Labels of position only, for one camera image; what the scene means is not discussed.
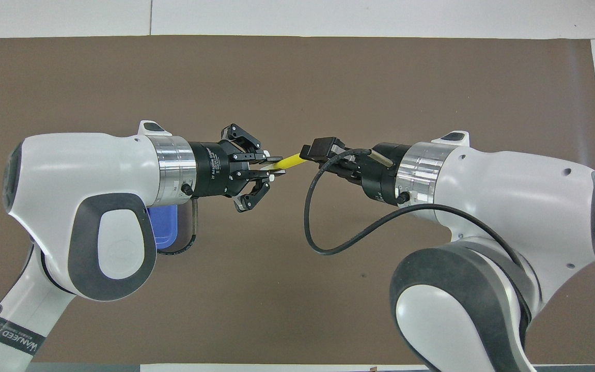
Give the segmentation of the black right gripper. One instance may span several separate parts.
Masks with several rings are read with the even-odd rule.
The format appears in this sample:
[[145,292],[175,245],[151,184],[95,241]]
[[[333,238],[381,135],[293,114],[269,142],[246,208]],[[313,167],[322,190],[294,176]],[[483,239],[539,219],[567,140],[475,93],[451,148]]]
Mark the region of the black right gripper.
[[327,167],[328,170],[337,170],[337,176],[350,183],[361,183],[364,193],[371,199],[383,201],[387,204],[396,206],[395,178],[398,167],[403,160],[405,153],[411,146],[395,144],[390,142],[381,142],[373,146],[372,150],[389,158],[394,163],[388,168],[372,160],[368,156],[339,157],[319,160],[319,167],[322,168],[327,162],[332,164]]

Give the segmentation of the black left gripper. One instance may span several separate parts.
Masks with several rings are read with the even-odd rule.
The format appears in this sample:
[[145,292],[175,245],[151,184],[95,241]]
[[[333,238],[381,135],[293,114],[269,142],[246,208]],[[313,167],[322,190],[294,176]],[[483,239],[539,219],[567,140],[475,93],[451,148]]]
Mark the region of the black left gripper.
[[[192,197],[210,197],[224,195],[232,197],[229,186],[230,163],[247,162],[269,164],[282,160],[272,157],[269,151],[261,148],[261,141],[246,132],[237,124],[230,124],[222,129],[219,142],[191,142],[190,146],[196,160],[196,181],[192,187]],[[239,193],[234,197],[238,212],[252,210],[264,198],[271,188],[275,177],[286,172],[235,172],[235,180],[245,184],[254,183],[250,193]]]

